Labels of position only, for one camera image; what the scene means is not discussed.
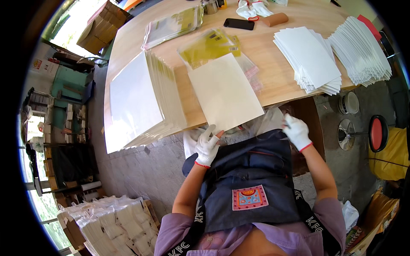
wooden table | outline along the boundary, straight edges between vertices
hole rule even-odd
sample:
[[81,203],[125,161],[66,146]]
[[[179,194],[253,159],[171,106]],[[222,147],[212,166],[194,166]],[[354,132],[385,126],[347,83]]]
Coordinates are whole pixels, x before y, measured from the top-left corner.
[[[283,12],[287,14],[289,21],[274,27],[267,27],[261,21],[257,21],[254,30],[249,31],[223,27],[226,18],[243,19],[236,13],[237,0],[228,0],[227,2],[227,9],[219,10],[216,14],[204,15],[203,24],[199,30],[164,42],[152,49],[157,56],[163,58],[175,70],[178,91],[188,124],[187,129],[201,126],[206,123],[206,119],[189,81],[187,69],[176,52],[180,45],[194,40],[207,29],[214,27],[223,28],[227,34],[237,35],[241,42],[242,52],[260,69],[259,80],[263,84],[263,89],[257,96],[262,106],[268,106],[319,94],[311,93],[307,95],[305,90],[296,84],[292,67],[272,42],[274,33],[280,29],[306,26],[308,29],[313,29],[315,32],[322,34],[324,38],[327,38],[348,16],[340,7],[324,0],[292,0],[287,7],[270,3],[269,10],[273,13]],[[142,12],[118,30],[105,82],[105,130],[111,126],[109,84],[121,69],[141,52],[140,47],[147,24],[157,18],[177,13],[198,4],[199,1],[163,0]],[[347,76],[346,69],[337,58],[336,64],[342,74],[341,87],[352,86],[353,83]]]

stack of plastic bags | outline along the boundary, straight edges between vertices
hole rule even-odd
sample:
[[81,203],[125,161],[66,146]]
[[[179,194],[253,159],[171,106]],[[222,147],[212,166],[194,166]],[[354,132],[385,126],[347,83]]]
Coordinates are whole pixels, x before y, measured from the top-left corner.
[[259,69],[241,52],[238,37],[227,35],[221,29],[207,30],[196,40],[178,48],[177,52],[188,71],[192,71],[214,59],[232,53],[251,84],[252,89],[258,92],[262,88],[262,84],[257,77]]
[[329,95],[340,92],[342,78],[332,48],[321,34],[306,27],[281,29],[273,41],[295,71],[294,79],[306,91]]
[[60,223],[74,219],[93,256],[151,256],[158,230],[142,208],[142,198],[102,198],[60,210]]
[[355,85],[368,86],[392,76],[392,68],[383,50],[360,20],[348,17],[328,40]]
[[202,25],[203,14],[203,7],[198,5],[177,14],[151,21],[145,28],[141,49],[151,49],[160,43],[196,30]]

white work glove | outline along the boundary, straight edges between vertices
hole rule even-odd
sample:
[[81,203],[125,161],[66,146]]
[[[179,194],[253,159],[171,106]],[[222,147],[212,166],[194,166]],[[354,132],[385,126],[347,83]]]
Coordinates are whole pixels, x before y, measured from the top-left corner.
[[285,114],[285,121],[286,123],[283,132],[299,152],[302,152],[302,150],[313,144],[308,136],[309,128],[304,121],[297,119],[290,114]]
[[210,125],[208,129],[199,136],[195,146],[195,150],[198,153],[195,163],[206,168],[211,167],[211,163],[215,159],[219,149],[219,145],[216,144],[219,141],[219,138],[216,135],[212,138],[209,137],[215,128],[216,125]]
[[256,10],[256,14],[262,17],[268,17],[273,15],[273,12],[268,10],[263,2],[255,2],[252,4],[253,8]]
[[247,20],[252,20],[252,21],[259,20],[259,17],[256,14],[255,9],[253,8],[252,5],[248,6],[248,2],[246,0],[239,0],[238,9],[236,10],[236,13],[239,16],[244,17]]

